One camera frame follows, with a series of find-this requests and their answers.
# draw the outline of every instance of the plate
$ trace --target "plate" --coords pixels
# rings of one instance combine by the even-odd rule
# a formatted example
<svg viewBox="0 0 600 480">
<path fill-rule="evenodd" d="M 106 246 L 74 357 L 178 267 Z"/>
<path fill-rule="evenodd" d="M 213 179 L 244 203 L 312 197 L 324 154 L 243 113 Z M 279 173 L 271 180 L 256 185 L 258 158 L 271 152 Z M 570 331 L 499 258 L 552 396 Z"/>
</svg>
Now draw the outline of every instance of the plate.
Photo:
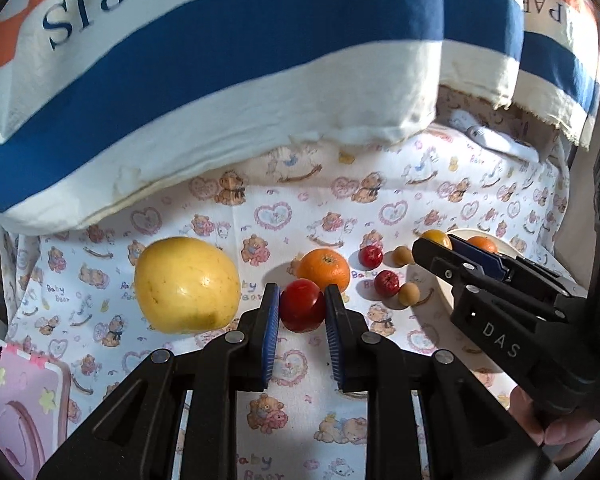
<svg viewBox="0 0 600 480">
<path fill-rule="evenodd" d="M 522 253 L 519 253 L 506 242 L 500 240 L 499 238 L 496 238 L 495 236 L 491 236 L 490 234 L 485 233 L 484 231 L 478 231 L 478 229 L 453 229 L 447 234 L 457 236 L 458 238 L 462 238 L 462 240 L 468 240 L 473 236 L 484 236 L 496 245 L 500 254 L 505 254 L 507 256 L 510 256 L 511 258 L 515 258 L 516 256 L 523 256 Z M 440 290 L 440 298 L 442 298 L 443 303 L 449 310 L 453 310 L 454 296 L 451 293 L 451 285 L 449 285 L 445 280 L 437 276 L 436 281 L 438 282 L 438 288 Z"/>
</svg>

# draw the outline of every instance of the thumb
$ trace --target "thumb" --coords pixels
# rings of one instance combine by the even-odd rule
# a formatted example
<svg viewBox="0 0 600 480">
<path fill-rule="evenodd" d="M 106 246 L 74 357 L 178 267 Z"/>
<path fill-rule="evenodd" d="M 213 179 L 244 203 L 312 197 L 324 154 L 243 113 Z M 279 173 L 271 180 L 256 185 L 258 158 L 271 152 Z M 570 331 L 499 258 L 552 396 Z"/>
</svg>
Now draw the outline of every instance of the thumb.
<svg viewBox="0 0 600 480">
<path fill-rule="evenodd" d="M 509 414 L 527 432 L 536 445 L 540 446 L 542 444 L 544 431 L 534 415 L 533 401 L 519 386 L 516 386 L 511 392 Z"/>
<path fill-rule="evenodd" d="M 575 410 L 544 430 L 544 443 L 549 446 L 570 444 L 582 439 L 591 439 L 600 430 L 600 423 L 592 418 L 586 410 Z"/>
</svg>

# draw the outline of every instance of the small red fruit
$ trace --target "small red fruit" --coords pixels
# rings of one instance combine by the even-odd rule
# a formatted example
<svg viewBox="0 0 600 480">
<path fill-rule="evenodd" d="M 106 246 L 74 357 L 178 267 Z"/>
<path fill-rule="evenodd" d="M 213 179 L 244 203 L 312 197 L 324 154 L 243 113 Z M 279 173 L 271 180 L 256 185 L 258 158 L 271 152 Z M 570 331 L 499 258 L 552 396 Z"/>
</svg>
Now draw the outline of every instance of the small red fruit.
<svg viewBox="0 0 600 480">
<path fill-rule="evenodd" d="M 392 298 L 400 290 L 400 279 L 395 272 L 383 270 L 374 279 L 374 288 L 383 298 Z"/>
<path fill-rule="evenodd" d="M 291 332 L 315 330 L 324 321 L 326 312 L 324 294 L 311 280 L 294 280 L 280 295 L 280 321 Z"/>
<path fill-rule="evenodd" d="M 368 245 L 358 251 L 358 260 L 367 269 L 376 269 L 382 263 L 382 251 L 374 245 Z"/>
</svg>

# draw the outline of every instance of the striped fabric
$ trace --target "striped fabric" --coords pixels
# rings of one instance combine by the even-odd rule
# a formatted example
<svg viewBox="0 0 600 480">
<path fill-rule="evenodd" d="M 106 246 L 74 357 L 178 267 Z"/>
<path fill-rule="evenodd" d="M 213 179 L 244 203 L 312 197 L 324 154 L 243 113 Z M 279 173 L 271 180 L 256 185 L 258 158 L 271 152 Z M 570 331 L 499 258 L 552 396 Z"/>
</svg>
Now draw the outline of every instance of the striped fabric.
<svg viewBox="0 0 600 480">
<path fill-rule="evenodd" d="M 10 0 L 0 222 L 83 228 L 293 142 L 397 142 L 439 84 L 586 146 L 596 42 L 588 0 Z"/>
<path fill-rule="evenodd" d="M 590 0 L 523 0 L 525 38 L 513 101 L 588 147 L 600 98 Z"/>
<path fill-rule="evenodd" d="M 523 35 L 522 0 L 445 0 L 440 84 L 509 106 Z"/>
</svg>

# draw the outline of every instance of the pink phone case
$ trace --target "pink phone case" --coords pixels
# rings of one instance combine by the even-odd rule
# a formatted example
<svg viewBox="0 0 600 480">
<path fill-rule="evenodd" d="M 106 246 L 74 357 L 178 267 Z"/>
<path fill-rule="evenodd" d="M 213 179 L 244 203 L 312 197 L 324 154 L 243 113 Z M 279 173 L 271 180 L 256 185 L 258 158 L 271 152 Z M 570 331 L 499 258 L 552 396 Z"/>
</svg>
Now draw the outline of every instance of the pink phone case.
<svg viewBox="0 0 600 480">
<path fill-rule="evenodd" d="M 0 449 L 24 480 L 66 439 L 69 373 L 0 341 Z"/>
</svg>

